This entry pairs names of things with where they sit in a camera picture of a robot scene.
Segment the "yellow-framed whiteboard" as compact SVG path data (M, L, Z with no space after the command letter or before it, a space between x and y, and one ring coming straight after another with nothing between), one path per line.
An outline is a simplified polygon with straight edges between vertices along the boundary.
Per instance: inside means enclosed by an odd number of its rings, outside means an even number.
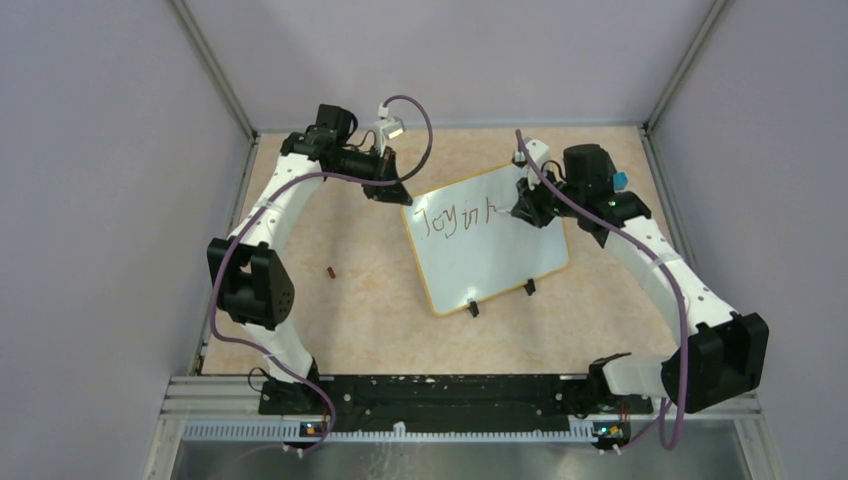
M511 216L523 172L506 164L419 194L402 219L431 311L446 316L566 268L565 225Z

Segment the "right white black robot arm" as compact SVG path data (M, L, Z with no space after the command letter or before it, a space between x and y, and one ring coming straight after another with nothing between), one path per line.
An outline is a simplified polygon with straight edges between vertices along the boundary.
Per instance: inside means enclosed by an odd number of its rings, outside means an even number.
M524 174L512 217L536 228L575 219L627 269L677 340L667 358L619 353L593 361L586 397L594 409L612 412L627 396L639 395L697 413L760 386L766 321L740 313L698 277L603 147L568 147L556 162L546 144L526 137L513 163Z

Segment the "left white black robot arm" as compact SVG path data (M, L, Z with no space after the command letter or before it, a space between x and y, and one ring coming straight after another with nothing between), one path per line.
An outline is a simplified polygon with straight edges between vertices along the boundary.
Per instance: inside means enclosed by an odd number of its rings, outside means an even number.
M207 247L217 309L242 325L250 335L246 345L266 357L270 377L264 395L297 413L314 410L321 397L316 362L290 318L296 293L282 262L300 214L329 178L362 185L370 200L413 202L388 145L404 132L403 121L381 104L374 144L366 151L348 143L357 126L351 111L320 105L312 125L283 141L271 179L246 218L228 238L215 238Z

